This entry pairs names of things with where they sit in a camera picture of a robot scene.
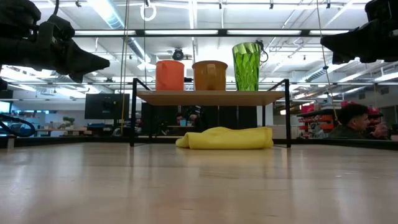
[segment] wooden shelf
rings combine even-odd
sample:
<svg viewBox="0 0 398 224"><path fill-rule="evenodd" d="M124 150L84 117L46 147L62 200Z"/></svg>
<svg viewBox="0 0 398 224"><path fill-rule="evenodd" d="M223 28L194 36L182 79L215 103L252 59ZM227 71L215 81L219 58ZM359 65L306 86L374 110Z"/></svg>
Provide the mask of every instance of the wooden shelf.
<svg viewBox="0 0 398 224"><path fill-rule="evenodd" d="M265 106L285 96L284 91L137 91L154 106Z"/></svg>

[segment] white ceiling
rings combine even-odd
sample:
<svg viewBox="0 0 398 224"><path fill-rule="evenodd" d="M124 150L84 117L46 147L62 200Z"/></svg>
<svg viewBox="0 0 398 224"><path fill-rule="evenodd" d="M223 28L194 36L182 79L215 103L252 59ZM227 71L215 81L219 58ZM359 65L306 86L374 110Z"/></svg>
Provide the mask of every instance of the white ceiling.
<svg viewBox="0 0 398 224"><path fill-rule="evenodd" d="M42 12L42 21L45 21L53 13L53 3L55 0L32 0ZM75 0L60 0L61 7L58 16L71 22L75 29L109 29L109 26L101 16L86 1L80 1L82 7L74 6ZM122 19L125 18L126 1L114 0L117 10ZM219 0L197 0L198 11L195 19L196 29L319 29L316 9L278 9L281 4L290 4L291 7L301 7L305 5L315 6L316 0L274 0L273 10L268 9L269 5L250 5L252 3L269 3L260 0L223 0L227 4L224 9L218 9ZM322 24L328 24L326 29L352 29L367 23L364 0L331 0L333 7L326 9L321 6L320 16ZM130 3L143 3L143 1L130 1ZM166 6L178 6L188 8L188 0L151 0L151 3L163 3ZM234 3L245 3L246 5L233 7ZM129 7L129 29L189 29L190 16L188 9L160 7L157 6L157 15L152 21L144 22L140 15L140 6ZM167 51L174 48L182 48L185 54L193 54L191 37L151 37L136 38L137 42L145 50L146 54L167 55ZM234 45L242 42L254 42L255 37L197 37L196 60L220 60L228 64L227 75L229 80L233 79L233 56L231 49ZM273 38L261 38L267 46ZM116 77L121 75L121 52L123 42L120 38L99 38L98 48L94 38L75 38L76 43L83 49L99 55L111 58L111 66L102 71L98 71L96 76L89 74L87 77L92 80L102 82L106 77ZM303 43L302 48L294 53L299 44ZM261 67L262 78L290 78L291 81L299 81L309 74L309 72L321 68L323 65L322 48L319 38L276 38L267 49L269 61ZM332 53L326 50L326 59L331 59ZM141 71L137 68L140 64L131 49L127 48L129 55L133 55L132 60L127 60L126 76L128 80L132 77L154 77L154 72ZM187 75L192 76L192 61L183 61L187 67ZM338 69L343 76L352 75L364 69L360 63L352 63Z"/></svg>

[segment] ceiling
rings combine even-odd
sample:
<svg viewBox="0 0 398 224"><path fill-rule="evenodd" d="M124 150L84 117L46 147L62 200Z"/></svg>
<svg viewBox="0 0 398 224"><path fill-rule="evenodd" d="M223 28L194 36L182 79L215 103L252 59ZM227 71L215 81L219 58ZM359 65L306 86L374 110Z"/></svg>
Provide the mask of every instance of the ceiling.
<svg viewBox="0 0 398 224"><path fill-rule="evenodd" d="M75 6L75 0L60 0L58 16L71 22L76 30L103 30L110 29L109 25L101 17L102 2L107 0L81 0L81 7ZM42 12L40 22L46 21L53 13L55 0L33 0ZM109 0L120 15L122 21L126 18L126 1ZM367 23L364 5L366 0L331 0L331 7L326 8L327 1L320 1L320 19L323 29L348 30ZM128 14L129 29L319 29L316 0L274 0L274 8L270 8L270 1L260 0L222 0L222 9L219 8L219 0L151 0L156 7L156 15L151 21L144 21L141 17L141 6L144 1L130 1ZM146 17L152 14L152 9L146 9ZM137 37L135 38L147 55L156 56L157 59L170 58L170 51L181 48L186 55L195 54L196 61L220 60L228 64L227 82L234 82L233 56L231 49L242 42L254 42L261 39L269 54L268 62L261 65L262 82L278 82L283 78L289 78L292 82L305 82L305 79L319 72L323 67L322 47L319 38L311 37ZM111 61L111 66L96 73L87 74L86 78L93 82L104 82L112 78L115 82L121 81L121 74L126 75L126 81L131 82L134 77L143 81L152 82L155 78L153 70L140 70L137 66L142 63L136 54L128 47L126 72L122 69L123 41L115 38L74 38L75 42L88 52L100 55ZM327 63L331 61L332 53L325 49ZM192 60L182 61L187 68L187 76L192 77ZM356 74L369 71L349 82L370 82L371 78L381 75L381 67L393 69L390 63L375 62L361 64L352 61L347 65L330 68L331 82ZM39 76L40 72L32 72L33 76ZM38 78L37 82L46 82ZM326 82L325 76L313 79L312 82ZM32 88L66 88L72 91L85 93L89 86L81 86L80 90L68 86L29 85ZM294 86L295 95L322 91L319 86ZM114 91L120 89L119 85L92 86L90 91Z"/></svg>

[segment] orange container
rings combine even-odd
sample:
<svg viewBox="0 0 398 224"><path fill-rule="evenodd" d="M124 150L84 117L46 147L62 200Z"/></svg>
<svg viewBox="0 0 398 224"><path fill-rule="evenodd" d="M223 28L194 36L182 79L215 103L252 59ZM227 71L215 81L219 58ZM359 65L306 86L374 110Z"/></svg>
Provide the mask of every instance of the orange container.
<svg viewBox="0 0 398 224"><path fill-rule="evenodd" d="M219 61L202 61L192 65L195 90L225 90L227 64Z"/></svg>
<svg viewBox="0 0 398 224"><path fill-rule="evenodd" d="M184 64L174 60L156 63L156 90L184 90Z"/></svg>

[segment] green glass pitcher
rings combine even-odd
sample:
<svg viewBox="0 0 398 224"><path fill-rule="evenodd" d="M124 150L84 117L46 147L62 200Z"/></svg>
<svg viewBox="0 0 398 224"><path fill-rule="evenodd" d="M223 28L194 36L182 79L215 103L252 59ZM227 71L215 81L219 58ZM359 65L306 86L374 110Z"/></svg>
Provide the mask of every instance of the green glass pitcher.
<svg viewBox="0 0 398 224"><path fill-rule="evenodd" d="M241 91L258 91L261 47L256 43L242 43L232 48L236 88Z"/></svg>

